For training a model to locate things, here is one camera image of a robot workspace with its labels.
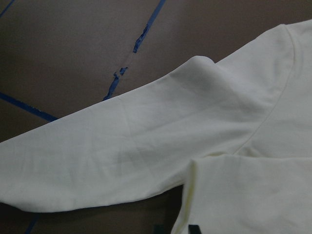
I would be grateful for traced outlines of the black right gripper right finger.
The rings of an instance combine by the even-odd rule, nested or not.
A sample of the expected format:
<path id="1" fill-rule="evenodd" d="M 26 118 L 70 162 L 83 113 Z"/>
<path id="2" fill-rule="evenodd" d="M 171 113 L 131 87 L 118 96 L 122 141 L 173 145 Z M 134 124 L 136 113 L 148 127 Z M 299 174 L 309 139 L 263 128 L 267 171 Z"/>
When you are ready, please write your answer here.
<path id="1" fill-rule="evenodd" d="M 199 225 L 189 225 L 189 234 L 202 234 Z"/>

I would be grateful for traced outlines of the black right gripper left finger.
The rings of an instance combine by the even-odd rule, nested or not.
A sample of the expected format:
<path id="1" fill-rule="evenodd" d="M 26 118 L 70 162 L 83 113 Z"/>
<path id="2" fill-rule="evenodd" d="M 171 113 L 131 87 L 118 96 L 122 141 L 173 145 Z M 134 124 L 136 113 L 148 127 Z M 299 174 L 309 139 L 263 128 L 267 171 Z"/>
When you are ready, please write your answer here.
<path id="1" fill-rule="evenodd" d="M 165 234 L 165 228 L 163 225 L 154 225 L 153 234 Z"/>

